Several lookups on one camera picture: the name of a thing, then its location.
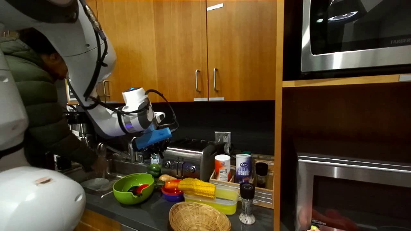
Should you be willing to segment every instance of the electrical outlet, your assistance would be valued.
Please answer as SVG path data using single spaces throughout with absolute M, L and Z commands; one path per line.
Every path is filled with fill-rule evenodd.
M 231 144 L 231 132 L 215 132 L 215 141 Z

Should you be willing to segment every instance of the green bowl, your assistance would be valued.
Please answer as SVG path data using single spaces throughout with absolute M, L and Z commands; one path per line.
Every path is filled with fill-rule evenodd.
M 140 196 L 136 196 L 128 190 L 133 186 L 140 186 L 144 184 L 149 184 L 147 188 L 141 191 Z M 119 179 L 113 185 L 114 197 L 122 204 L 135 205 L 145 201 L 153 192 L 154 189 L 154 178 L 152 175 L 147 173 L 135 173 L 127 175 Z

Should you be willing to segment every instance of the stainless steel oven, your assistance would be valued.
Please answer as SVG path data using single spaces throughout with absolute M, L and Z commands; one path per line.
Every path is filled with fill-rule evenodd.
M 411 231 L 411 166 L 299 155 L 296 231 Z
M 409 64 L 410 0 L 303 0 L 302 72 Z

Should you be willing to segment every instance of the kitchen sink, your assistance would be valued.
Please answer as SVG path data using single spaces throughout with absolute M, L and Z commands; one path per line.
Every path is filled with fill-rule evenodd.
M 109 183 L 105 184 L 105 187 L 97 190 L 88 187 L 83 187 L 86 193 L 104 197 L 105 195 L 108 195 L 113 191 L 112 185 L 117 180 L 129 174 L 145 173 L 148 169 L 148 166 L 145 164 L 131 163 L 127 160 L 108 159 L 107 162 L 108 168 L 103 178 L 107 179 Z M 79 165 L 74 166 L 69 170 L 63 171 L 62 173 L 80 184 L 87 180 L 102 177 L 97 176 L 97 174 L 93 171 L 85 172 L 83 168 Z

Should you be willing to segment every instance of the cabinet handle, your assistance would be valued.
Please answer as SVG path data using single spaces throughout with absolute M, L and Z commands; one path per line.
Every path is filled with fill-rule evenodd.
M 106 82 L 110 82 L 110 81 L 108 81 L 108 80 L 103 80 L 103 95 L 104 95 L 105 97 L 110 97 L 110 95 L 107 95 L 107 94 L 106 94 Z
M 197 77 L 198 77 L 198 73 L 200 72 L 200 70 L 196 70 L 196 91 L 197 92 L 201 92 L 200 90 L 199 90 L 199 84 L 198 84 L 198 82 L 197 82 Z
M 214 69 L 212 70 L 212 80 L 214 82 L 214 91 L 218 91 L 217 88 L 215 87 L 215 73 L 217 71 L 217 68 L 214 67 Z

